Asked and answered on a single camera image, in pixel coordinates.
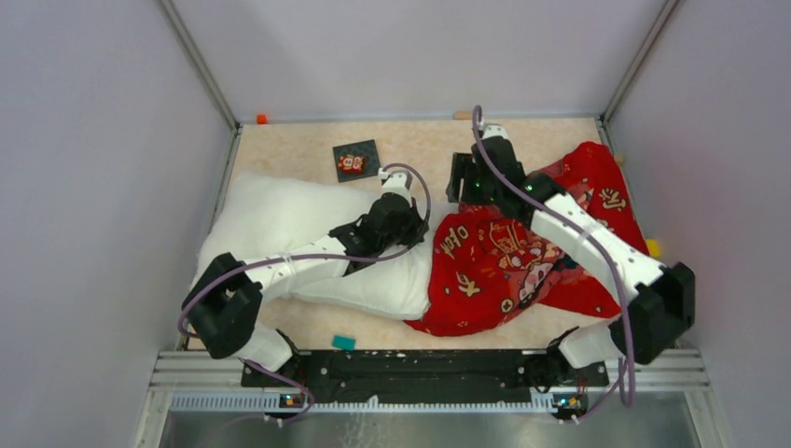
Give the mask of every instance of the gray wall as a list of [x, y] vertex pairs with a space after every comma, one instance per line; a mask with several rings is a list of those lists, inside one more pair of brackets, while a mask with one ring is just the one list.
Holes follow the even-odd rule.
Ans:
[[600, 113], [663, 0], [177, 0], [240, 119]]
[[129, 446], [228, 133], [153, 1], [0, 5], [0, 434]]
[[791, 3], [687, 0], [614, 124], [645, 228], [699, 278], [691, 334], [738, 446], [787, 446]]

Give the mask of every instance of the black square coaster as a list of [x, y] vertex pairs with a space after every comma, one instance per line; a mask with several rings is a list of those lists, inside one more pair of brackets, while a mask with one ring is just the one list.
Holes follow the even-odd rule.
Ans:
[[[379, 162], [379, 151], [376, 149], [376, 142], [367, 140], [365, 142], [350, 143], [332, 148], [335, 157], [335, 172], [338, 174], [338, 182], [348, 182], [350, 180], [364, 179], [373, 177], [379, 172], [381, 167]], [[363, 168], [361, 173], [344, 172], [341, 169], [343, 158], [363, 157]]]

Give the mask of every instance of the red cloth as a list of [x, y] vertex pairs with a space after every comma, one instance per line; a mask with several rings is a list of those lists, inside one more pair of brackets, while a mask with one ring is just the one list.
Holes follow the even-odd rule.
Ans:
[[[620, 169], [607, 147], [584, 143], [541, 171], [551, 175], [626, 243], [648, 252]], [[503, 217], [494, 206], [461, 204], [434, 237], [430, 306], [413, 328], [463, 336], [505, 324], [533, 303], [597, 317], [616, 300], [555, 244]]]

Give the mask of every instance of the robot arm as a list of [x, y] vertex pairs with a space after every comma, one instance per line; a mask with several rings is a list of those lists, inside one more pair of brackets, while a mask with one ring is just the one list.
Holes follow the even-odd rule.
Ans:
[[384, 193], [368, 213], [315, 242], [263, 260], [239, 261], [222, 254], [212, 261], [182, 305], [182, 315], [212, 358], [239, 357], [279, 370], [295, 349], [282, 333], [257, 322], [262, 303], [394, 258], [378, 259], [393, 245], [423, 240], [428, 217], [420, 217], [409, 194], [411, 174], [380, 170], [379, 176]]
[[[472, 154], [454, 154], [448, 197], [452, 202], [497, 205], [504, 215], [520, 220], [528, 229], [560, 247], [595, 277], [613, 297], [618, 286], [611, 267], [589, 240], [595, 238], [609, 253], [618, 270], [631, 316], [635, 362], [648, 364], [694, 322], [695, 277], [683, 263], [672, 268], [635, 250], [588, 215], [548, 175], [525, 175], [515, 159], [506, 131], [497, 124], [481, 123], [479, 135], [486, 153], [505, 178], [548, 210], [569, 219], [583, 233], [561, 222], [514, 194], [489, 169], [477, 146]], [[550, 345], [570, 367], [617, 359], [625, 353], [622, 317], [566, 332]]]

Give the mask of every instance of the white pillow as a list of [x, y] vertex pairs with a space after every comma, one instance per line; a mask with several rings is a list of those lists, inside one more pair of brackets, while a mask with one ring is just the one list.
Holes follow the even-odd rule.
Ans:
[[[421, 196], [415, 181], [412, 193]], [[217, 255], [263, 259], [317, 240], [366, 213], [380, 193], [296, 179], [241, 173], [230, 184], [222, 213], [201, 248], [198, 276]], [[419, 201], [423, 215], [424, 203]], [[352, 275], [301, 287], [298, 299], [335, 303], [398, 320], [419, 319], [428, 309], [432, 242], [437, 225], [458, 205], [432, 201], [425, 241], [397, 259]], [[385, 255], [402, 247], [392, 247]]]

